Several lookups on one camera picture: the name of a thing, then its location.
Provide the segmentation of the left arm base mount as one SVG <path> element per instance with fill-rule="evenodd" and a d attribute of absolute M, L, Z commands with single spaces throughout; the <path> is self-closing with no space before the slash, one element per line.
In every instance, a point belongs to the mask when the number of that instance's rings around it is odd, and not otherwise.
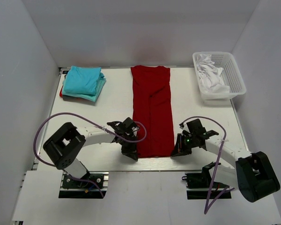
<path fill-rule="evenodd" d="M 109 173 L 94 172 L 86 175 L 82 179 L 92 182 L 73 180 L 70 175 L 63 173 L 60 189 L 60 199 L 103 199 L 107 192 Z"/>

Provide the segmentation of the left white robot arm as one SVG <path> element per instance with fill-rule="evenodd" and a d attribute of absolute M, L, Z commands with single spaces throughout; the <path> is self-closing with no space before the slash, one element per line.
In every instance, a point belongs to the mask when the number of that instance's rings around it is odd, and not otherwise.
<path fill-rule="evenodd" d="M 144 126 L 126 118 L 123 122 L 108 122 L 112 131 L 104 126 L 77 128 L 71 122 L 63 124 L 43 145 L 43 149 L 58 170 L 63 170 L 73 177 L 79 187 L 89 183 L 89 171 L 77 159 L 80 150 L 85 146 L 118 143 L 121 153 L 135 161 L 138 160 L 137 132 Z"/>

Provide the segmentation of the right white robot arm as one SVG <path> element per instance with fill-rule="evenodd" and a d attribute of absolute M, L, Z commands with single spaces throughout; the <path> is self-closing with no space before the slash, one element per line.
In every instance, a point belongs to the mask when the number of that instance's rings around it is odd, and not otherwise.
<path fill-rule="evenodd" d="M 180 123 L 182 132 L 171 156 L 186 156 L 195 148 L 217 156 L 215 162 L 202 167 L 201 172 L 182 177 L 189 189 L 211 188 L 210 195 L 222 190 L 239 190 L 249 202 L 256 202 L 280 190 L 274 169 L 264 152 L 250 152 L 235 147 L 214 130 L 207 131 L 200 117 L 190 117 Z"/>

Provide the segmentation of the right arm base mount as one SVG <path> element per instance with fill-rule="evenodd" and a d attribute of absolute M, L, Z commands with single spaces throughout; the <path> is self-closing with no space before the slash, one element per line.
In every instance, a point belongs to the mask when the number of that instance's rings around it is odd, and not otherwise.
<path fill-rule="evenodd" d="M 209 190 L 208 179 L 204 178 L 201 173 L 186 173 L 181 178 L 182 181 L 186 182 L 186 194 L 188 200 L 206 200 Z M 229 186 L 222 183 L 214 182 L 210 199 L 220 194 L 222 190 L 227 188 L 226 192 L 222 194 L 220 199 L 231 199 L 231 193 L 228 192 Z"/>

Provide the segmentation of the dark red t-shirt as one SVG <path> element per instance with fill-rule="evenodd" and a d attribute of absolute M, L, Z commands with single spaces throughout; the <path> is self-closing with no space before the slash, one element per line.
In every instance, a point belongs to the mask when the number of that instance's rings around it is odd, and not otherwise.
<path fill-rule="evenodd" d="M 174 150 L 170 68 L 131 67 L 133 120 L 144 125 L 146 138 L 137 143 L 140 158 L 169 157 Z"/>

